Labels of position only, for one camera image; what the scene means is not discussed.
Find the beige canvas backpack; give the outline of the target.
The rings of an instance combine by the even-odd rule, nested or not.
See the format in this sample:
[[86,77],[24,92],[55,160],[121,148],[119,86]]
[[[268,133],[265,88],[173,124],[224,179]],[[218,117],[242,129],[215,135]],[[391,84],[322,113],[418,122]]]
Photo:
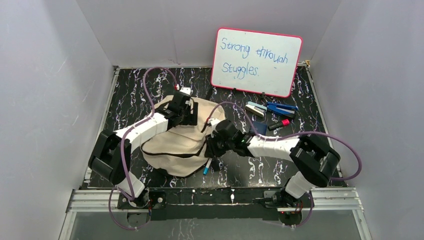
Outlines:
[[187,177],[206,165],[206,136],[212,133],[205,126],[210,113],[217,120],[225,120],[225,110],[217,103],[193,97],[190,104],[197,106],[196,125],[178,125],[155,135],[140,147],[143,158],[154,169],[176,177]]

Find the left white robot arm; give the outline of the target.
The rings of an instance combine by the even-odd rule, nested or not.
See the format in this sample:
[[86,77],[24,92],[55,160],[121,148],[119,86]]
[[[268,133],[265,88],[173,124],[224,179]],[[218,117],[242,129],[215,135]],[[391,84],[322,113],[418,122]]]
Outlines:
[[129,171],[131,154],[156,135],[176,126],[197,124],[198,104],[191,98],[192,90],[183,87],[166,106],[153,114],[119,130],[103,130],[97,137],[88,160],[88,167],[113,184],[137,208],[149,203],[145,185]]

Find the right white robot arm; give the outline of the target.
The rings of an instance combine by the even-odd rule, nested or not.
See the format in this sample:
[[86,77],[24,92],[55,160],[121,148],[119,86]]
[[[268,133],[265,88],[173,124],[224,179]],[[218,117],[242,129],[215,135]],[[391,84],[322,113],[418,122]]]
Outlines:
[[322,141],[320,132],[305,133],[289,137],[267,137],[251,132],[242,132],[230,120],[211,118],[206,122],[211,133],[206,136],[205,157],[221,157],[233,151],[242,157],[270,157],[289,160],[298,171],[281,191],[282,202],[295,207],[302,196],[315,187],[328,186],[340,155]]

